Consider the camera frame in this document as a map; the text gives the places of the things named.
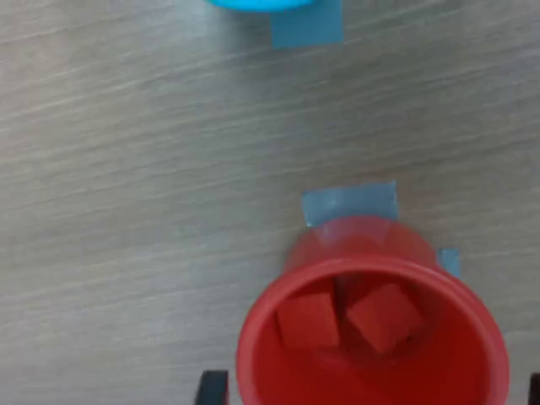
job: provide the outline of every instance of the black object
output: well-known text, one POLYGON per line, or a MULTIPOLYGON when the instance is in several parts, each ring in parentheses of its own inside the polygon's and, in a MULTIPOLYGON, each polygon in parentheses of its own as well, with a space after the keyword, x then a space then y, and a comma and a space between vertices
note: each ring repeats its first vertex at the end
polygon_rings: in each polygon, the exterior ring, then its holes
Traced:
POLYGON ((207 370, 202 373, 195 405, 227 405, 229 403, 227 370, 207 370))
POLYGON ((540 373, 531 374, 529 405, 540 405, 540 373))

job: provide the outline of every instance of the cyan object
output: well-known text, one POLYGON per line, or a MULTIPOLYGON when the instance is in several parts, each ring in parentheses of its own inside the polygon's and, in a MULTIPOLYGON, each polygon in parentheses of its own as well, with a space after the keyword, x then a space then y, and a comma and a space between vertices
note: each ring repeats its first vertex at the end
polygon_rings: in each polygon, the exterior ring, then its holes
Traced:
POLYGON ((351 215, 379 215, 397 219, 396 182, 305 192, 302 196, 307 226, 351 215))
POLYGON ((273 13, 298 8, 313 3, 314 0, 210 0, 216 6, 238 11, 273 13))
POLYGON ((437 262, 452 276, 461 277, 461 263, 459 251, 454 247, 441 247, 437 249, 437 262))
POLYGON ((342 42, 342 14, 342 0, 314 0, 308 6, 274 13, 273 46, 294 48, 342 42))

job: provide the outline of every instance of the wooden table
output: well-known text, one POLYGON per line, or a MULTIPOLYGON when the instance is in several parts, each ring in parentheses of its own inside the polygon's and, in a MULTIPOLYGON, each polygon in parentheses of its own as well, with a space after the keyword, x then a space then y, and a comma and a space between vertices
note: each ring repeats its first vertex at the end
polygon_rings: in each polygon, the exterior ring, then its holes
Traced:
MULTIPOLYGON (((305 190, 397 180, 540 370, 540 2, 345 0, 276 51, 203 0, 0 4, 0 397, 191 405, 232 368, 305 190)), ((233 404, 240 404, 233 385, 233 404)))

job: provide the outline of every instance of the red cup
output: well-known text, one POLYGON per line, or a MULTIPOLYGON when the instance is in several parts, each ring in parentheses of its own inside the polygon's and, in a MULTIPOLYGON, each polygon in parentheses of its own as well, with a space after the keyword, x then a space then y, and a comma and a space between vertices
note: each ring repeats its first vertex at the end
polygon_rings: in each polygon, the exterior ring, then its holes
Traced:
POLYGON ((439 267, 435 250, 403 224, 359 216, 310 229, 295 244, 246 318, 236 374, 245 405, 503 405, 509 368, 489 311, 439 267), (325 279, 337 288, 356 280, 366 291, 399 286, 424 330, 389 354, 372 350, 345 321, 336 348, 286 348, 277 308, 325 279))

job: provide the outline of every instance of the wood grain surface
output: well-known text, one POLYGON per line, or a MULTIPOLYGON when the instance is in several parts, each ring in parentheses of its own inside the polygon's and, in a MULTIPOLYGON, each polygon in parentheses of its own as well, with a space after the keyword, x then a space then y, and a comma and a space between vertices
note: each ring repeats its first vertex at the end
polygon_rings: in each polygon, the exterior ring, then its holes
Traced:
MULTIPOLYGON (((0 402, 191 405, 304 228, 397 180, 540 371, 540 2, 344 0, 276 51, 203 0, 0 3, 0 402)), ((240 404, 235 385, 231 402, 240 404)))

